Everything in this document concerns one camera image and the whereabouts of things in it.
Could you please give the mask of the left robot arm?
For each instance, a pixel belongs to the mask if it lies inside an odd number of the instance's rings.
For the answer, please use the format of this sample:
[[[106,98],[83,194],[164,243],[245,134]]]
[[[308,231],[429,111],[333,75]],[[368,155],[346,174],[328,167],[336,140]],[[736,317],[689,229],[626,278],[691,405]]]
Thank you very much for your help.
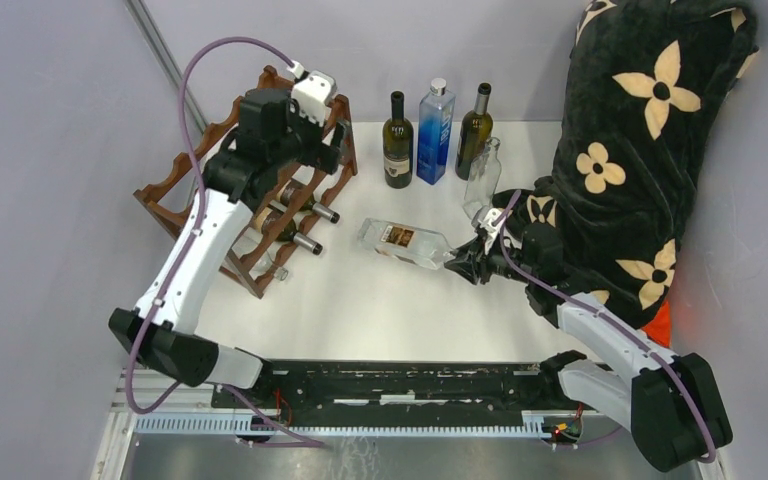
[[[131,364],[191,387],[231,384],[250,407],[272,399],[265,360],[195,330],[225,256],[267,203],[279,172],[293,163],[337,171],[344,126],[337,125],[330,142],[323,140],[335,97],[331,89],[304,93],[299,87],[256,89],[243,97],[232,138],[207,161],[203,185],[163,267],[133,308],[110,316],[109,328]]]

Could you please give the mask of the clear square bottle black cap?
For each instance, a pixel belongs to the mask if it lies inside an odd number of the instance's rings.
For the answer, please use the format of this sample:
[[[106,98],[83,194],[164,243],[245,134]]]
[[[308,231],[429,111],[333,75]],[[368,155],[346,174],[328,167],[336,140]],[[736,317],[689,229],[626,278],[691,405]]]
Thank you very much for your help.
[[[456,257],[455,248],[437,231],[366,218],[357,233],[365,250],[429,270],[439,270]]]

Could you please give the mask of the blue square glass bottle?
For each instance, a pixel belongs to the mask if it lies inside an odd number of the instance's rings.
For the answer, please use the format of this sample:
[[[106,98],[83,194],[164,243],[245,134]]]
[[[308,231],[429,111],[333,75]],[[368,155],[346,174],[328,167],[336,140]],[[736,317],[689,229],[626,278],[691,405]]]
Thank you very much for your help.
[[[435,78],[419,104],[417,176],[430,185],[445,174],[456,95]]]

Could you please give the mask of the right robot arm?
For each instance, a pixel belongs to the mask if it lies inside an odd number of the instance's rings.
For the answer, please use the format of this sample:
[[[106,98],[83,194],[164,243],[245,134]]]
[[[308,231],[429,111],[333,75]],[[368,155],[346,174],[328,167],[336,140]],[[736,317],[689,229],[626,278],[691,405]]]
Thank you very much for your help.
[[[563,245],[548,226],[527,227],[520,247],[501,228],[479,226],[473,240],[450,249],[445,269],[472,284],[494,275],[523,281],[534,311],[603,361],[577,353],[548,360],[537,382],[540,400],[562,408],[575,400],[626,429],[644,458],[669,472],[691,461],[712,463],[733,440],[710,364],[679,355],[620,320],[563,263]]]

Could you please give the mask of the green wine bottle brown label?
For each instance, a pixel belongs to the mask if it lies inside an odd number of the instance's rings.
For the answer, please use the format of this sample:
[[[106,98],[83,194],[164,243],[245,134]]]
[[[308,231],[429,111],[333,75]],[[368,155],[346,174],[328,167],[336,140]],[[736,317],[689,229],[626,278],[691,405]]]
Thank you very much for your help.
[[[320,255],[323,252],[323,246],[319,242],[303,234],[294,220],[290,220],[284,227],[279,228],[277,226],[278,221],[283,215],[283,211],[269,206],[264,208],[252,219],[251,225],[254,230],[262,236],[265,236],[272,231],[278,231],[276,237],[278,242],[292,242],[311,252],[313,255]]]

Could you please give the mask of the clear round glass bottle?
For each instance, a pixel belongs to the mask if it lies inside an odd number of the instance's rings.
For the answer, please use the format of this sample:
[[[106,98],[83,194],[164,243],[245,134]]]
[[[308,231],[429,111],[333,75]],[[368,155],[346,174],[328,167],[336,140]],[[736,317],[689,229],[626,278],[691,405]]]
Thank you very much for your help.
[[[470,220],[492,205],[502,172],[498,158],[500,145],[498,138],[490,137],[483,152],[472,162],[463,201],[463,210]]]

